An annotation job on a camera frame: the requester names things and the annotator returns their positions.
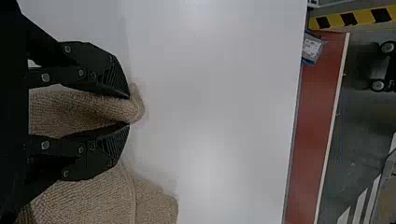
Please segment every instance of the gray floor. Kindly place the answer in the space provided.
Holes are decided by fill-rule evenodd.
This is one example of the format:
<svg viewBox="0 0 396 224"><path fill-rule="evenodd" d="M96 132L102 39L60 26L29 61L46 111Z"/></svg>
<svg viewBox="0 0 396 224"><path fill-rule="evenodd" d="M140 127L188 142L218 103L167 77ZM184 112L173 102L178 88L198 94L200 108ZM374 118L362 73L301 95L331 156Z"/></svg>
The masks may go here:
<svg viewBox="0 0 396 224"><path fill-rule="evenodd" d="M351 36L318 223L337 223L349 207L346 223L352 223L357 200L367 190L361 212L365 217L373 182L396 132L396 93L365 90L376 43L390 39L396 33Z"/></svg>

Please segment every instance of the floor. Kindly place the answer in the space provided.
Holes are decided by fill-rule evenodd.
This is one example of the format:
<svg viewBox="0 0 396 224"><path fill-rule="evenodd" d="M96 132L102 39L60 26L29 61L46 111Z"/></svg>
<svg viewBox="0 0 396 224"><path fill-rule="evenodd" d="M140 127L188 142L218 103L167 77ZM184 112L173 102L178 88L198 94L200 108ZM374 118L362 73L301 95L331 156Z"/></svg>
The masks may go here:
<svg viewBox="0 0 396 224"><path fill-rule="evenodd" d="M396 132L394 93L365 90L377 44L396 33L351 35L318 223L369 223Z"/></svg>
<svg viewBox="0 0 396 224"><path fill-rule="evenodd" d="M123 158L178 198L180 224L281 223L306 0L20 2L118 56L147 107Z"/></svg>

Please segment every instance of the wheel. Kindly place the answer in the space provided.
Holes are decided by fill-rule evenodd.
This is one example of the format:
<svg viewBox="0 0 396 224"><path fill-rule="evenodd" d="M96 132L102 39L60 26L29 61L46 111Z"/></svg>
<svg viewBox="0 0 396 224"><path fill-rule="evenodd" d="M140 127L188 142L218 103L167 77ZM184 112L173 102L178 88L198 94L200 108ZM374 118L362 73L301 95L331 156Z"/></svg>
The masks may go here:
<svg viewBox="0 0 396 224"><path fill-rule="evenodd" d="M374 80L371 89L377 92L383 91L385 89L385 81L383 79Z"/></svg>
<svg viewBox="0 0 396 224"><path fill-rule="evenodd" d="M386 55L393 54L396 52L396 42L387 41L381 45L381 52Z"/></svg>

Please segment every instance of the sticker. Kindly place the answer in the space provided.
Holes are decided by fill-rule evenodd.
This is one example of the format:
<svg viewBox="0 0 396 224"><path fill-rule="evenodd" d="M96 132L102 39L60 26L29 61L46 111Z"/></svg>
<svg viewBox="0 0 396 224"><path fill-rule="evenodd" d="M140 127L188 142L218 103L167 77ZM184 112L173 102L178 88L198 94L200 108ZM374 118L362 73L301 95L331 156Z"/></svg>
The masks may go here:
<svg viewBox="0 0 396 224"><path fill-rule="evenodd" d="M303 51L304 51L304 53L309 55L309 57L315 58L315 57L317 57L317 55L319 53L321 45L322 44L317 42L317 41L313 41L313 40L310 40L310 39L305 39L304 40Z"/></svg>

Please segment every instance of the white panel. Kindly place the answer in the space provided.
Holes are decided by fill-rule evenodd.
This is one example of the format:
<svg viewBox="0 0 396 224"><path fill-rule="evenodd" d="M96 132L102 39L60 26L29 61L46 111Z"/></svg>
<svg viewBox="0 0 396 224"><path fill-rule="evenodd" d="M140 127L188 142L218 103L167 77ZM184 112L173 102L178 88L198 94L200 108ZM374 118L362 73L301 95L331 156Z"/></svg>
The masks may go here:
<svg viewBox="0 0 396 224"><path fill-rule="evenodd" d="M337 219L337 224L347 224L349 218L350 207Z"/></svg>
<svg viewBox="0 0 396 224"><path fill-rule="evenodd" d="M23 0L62 40L116 54L147 115L123 158L179 223L280 223L306 0Z"/></svg>
<svg viewBox="0 0 396 224"><path fill-rule="evenodd" d="M367 189L361 194L361 196L359 196L358 201L356 202L356 209L355 209L355 214L353 215L352 224L361 223L361 211L363 210L366 194L367 194Z"/></svg>
<svg viewBox="0 0 396 224"><path fill-rule="evenodd" d="M364 217L364 224L370 224L370 218L374 210L375 197L378 191L378 185L380 179L381 179L381 175L377 177L373 183L372 192L370 194L369 202L367 204L366 216Z"/></svg>

